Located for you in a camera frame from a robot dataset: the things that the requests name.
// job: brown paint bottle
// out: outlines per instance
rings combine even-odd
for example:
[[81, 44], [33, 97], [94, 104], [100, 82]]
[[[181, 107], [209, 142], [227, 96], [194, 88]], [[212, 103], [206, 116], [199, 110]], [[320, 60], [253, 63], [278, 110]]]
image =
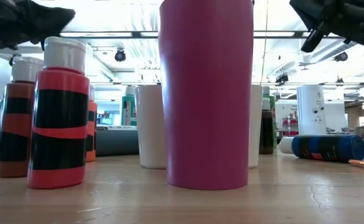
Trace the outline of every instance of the brown paint bottle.
[[43, 61], [13, 60], [13, 81], [5, 87], [0, 131], [0, 177], [26, 177], [30, 153], [32, 107], [37, 72]]
[[259, 141], [259, 154], [273, 154], [273, 114], [270, 110], [270, 99], [262, 99], [261, 139]]

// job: white bottle cap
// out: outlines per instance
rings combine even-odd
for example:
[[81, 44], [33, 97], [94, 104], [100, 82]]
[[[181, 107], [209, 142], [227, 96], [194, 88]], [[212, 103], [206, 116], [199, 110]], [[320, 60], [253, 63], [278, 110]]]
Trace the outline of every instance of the white bottle cap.
[[12, 76], [14, 81], [35, 82], [37, 72], [44, 69], [44, 61], [34, 57], [14, 57]]
[[262, 110], [270, 110], [270, 99], [269, 98], [262, 98]]
[[279, 148], [282, 153], [285, 153], [285, 154], [294, 153], [292, 151], [292, 140], [293, 139], [294, 139], [294, 137], [282, 137], [282, 139], [279, 143]]
[[125, 90], [125, 95], [134, 95], [134, 87], [127, 86]]
[[89, 100], [95, 100], [95, 86], [92, 84], [89, 84]]
[[270, 95], [270, 87], [268, 87], [268, 86], [262, 86], [262, 88], [263, 88], [263, 94], [264, 95]]
[[68, 68], [85, 73], [86, 46], [82, 42], [48, 37], [44, 55], [45, 68]]

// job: white column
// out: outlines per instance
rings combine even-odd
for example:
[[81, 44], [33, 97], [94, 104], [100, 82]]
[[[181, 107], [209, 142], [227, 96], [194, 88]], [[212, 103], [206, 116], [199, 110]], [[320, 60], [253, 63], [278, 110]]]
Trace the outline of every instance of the white column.
[[326, 134], [323, 86], [297, 89], [299, 134]]

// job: red paint bottle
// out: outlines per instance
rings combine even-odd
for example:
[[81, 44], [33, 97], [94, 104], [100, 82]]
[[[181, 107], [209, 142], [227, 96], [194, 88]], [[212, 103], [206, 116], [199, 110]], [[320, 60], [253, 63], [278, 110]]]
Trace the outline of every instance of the red paint bottle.
[[0, 177], [26, 177], [32, 106], [37, 72], [43, 61], [32, 57], [13, 60], [13, 81], [5, 87], [0, 132]]
[[54, 189], [85, 176], [89, 79], [86, 47], [76, 40], [45, 40], [44, 70], [37, 75], [28, 186]]

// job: wooden tabletop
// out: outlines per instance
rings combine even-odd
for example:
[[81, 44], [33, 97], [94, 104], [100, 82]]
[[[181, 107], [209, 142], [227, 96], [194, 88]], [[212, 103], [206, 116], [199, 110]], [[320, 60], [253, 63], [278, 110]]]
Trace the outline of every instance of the wooden tabletop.
[[249, 185], [188, 190], [138, 156], [101, 157], [86, 181], [31, 190], [26, 178], [0, 179], [0, 223], [364, 223], [364, 167], [260, 156]]

